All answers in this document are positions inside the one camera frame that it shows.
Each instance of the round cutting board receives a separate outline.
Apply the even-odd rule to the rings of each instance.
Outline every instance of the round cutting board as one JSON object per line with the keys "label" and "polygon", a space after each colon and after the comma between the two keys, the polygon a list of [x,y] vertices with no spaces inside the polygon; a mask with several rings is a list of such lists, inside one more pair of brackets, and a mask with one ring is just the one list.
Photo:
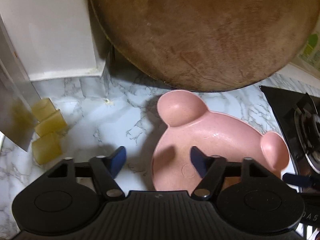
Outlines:
{"label": "round cutting board", "polygon": [[167,84],[224,91],[267,78],[301,49],[320,0],[90,0],[104,33]]}

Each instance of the white wall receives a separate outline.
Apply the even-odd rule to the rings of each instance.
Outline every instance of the white wall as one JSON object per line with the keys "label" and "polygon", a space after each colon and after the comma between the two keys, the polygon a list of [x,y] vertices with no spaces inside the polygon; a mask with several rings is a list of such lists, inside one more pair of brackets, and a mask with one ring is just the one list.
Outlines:
{"label": "white wall", "polygon": [[277,73],[281,75],[285,75],[290,78],[294,78],[296,80],[302,81],[310,86],[316,87],[320,89],[320,80],[315,78],[314,76],[308,74],[307,72],[291,65],[287,64],[283,69],[280,69]]}
{"label": "white wall", "polygon": [[102,73],[87,0],[0,0],[0,14],[31,81]]}
{"label": "white wall", "polygon": [[2,132],[0,132],[0,150],[2,147],[3,139],[4,139],[4,134]]}

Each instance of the bowl ear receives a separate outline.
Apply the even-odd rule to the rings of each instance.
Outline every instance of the bowl ear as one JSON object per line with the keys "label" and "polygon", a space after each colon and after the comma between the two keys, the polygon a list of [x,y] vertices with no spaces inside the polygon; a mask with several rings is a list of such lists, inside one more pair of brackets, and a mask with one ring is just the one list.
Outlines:
{"label": "bowl ear", "polygon": [[269,166],[281,172],[289,164],[289,150],[282,137],[273,131],[267,132],[260,140],[263,155]]}
{"label": "bowl ear", "polygon": [[190,123],[208,111],[201,98],[186,90],[173,90],[160,97],[157,109],[162,120],[170,127]]}

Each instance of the metal screw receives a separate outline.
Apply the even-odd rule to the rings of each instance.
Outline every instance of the metal screw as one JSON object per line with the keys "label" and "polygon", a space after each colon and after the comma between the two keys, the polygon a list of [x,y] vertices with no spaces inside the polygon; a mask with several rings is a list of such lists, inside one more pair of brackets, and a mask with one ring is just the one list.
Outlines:
{"label": "metal screw", "polygon": [[116,188],[109,189],[107,191],[107,196],[108,197],[120,197],[122,194],[123,194],[123,192],[121,190],[119,190],[119,189],[116,189]]}
{"label": "metal screw", "polygon": [[198,188],[194,191],[194,194],[198,197],[208,197],[210,195],[210,191],[205,188]]}

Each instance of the gas stove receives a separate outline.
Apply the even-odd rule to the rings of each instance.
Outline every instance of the gas stove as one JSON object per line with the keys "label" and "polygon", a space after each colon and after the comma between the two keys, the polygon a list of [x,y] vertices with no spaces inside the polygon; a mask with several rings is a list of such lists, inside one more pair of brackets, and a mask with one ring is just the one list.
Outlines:
{"label": "gas stove", "polygon": [[[298,193],[252,158],[241,163],[206,156],[190,159],[202,178],[187,191],[131,191],[114,178],[126,161],[124,147],[87,163],[65,158],[20,192],[12,214],[15,240],[273,239],[300,240],[298,223],[320,226],[318,195]],[[92,179],[94,191],[77,183]],[[241,181],[223,189],[228,177]]]}
{"label": "gas stove", "polygon": [[[261,86],[288,145],[295,172],[320,179],[320,98]],[[315,188],[300,188],[316,192]]]}

